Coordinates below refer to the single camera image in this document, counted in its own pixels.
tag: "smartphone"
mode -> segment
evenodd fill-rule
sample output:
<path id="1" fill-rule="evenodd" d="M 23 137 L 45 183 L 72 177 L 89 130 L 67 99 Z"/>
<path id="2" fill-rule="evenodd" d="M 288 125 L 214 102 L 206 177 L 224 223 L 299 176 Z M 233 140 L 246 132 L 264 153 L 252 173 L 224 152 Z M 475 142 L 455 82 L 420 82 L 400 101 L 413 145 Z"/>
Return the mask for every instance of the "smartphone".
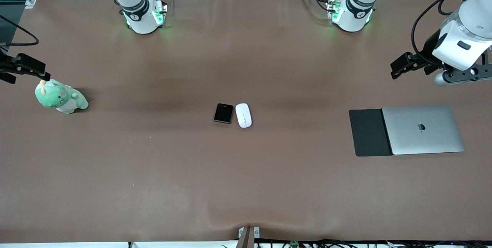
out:
<path id="1" fill-rule="evenodd" d="M 233 109 L 234 108 L 231 105 L 217 104 L 216 115 L 214 116 L 214 121 L 230 124 Z"/>

